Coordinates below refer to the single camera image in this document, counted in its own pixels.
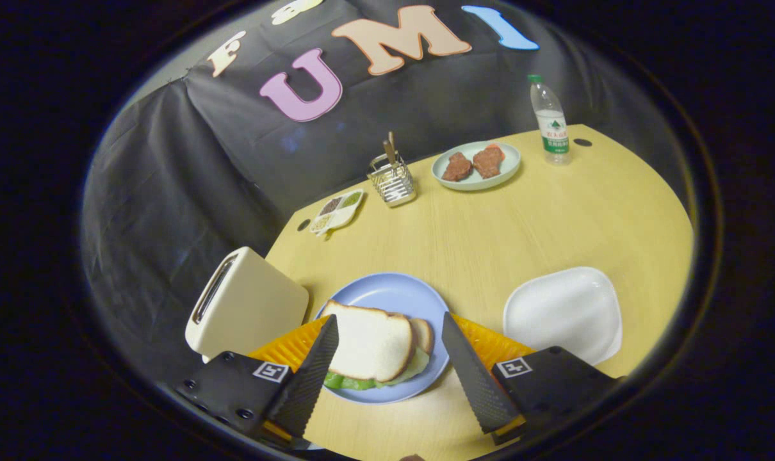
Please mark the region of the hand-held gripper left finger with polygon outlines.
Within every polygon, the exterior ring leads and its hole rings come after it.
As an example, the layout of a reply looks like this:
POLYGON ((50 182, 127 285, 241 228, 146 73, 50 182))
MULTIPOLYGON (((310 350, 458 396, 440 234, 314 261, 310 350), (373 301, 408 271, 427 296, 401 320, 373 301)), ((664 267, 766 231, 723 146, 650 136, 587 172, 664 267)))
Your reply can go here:
POLYGON ((244 437, 305 446, 304 432, 339 344, 335 315, 250 355, 224 351, 176 385, 201 414, 244 437))

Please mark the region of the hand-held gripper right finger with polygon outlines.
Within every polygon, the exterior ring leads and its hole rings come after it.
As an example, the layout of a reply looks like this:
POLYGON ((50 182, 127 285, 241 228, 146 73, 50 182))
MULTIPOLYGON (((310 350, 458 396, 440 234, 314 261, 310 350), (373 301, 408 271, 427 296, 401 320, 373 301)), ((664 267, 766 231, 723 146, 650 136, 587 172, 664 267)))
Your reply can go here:
POLYGON ((554 431, 619 382, 563 347, 533 351, 450 312, 441 339, 482 432, 495 444, 554 431))

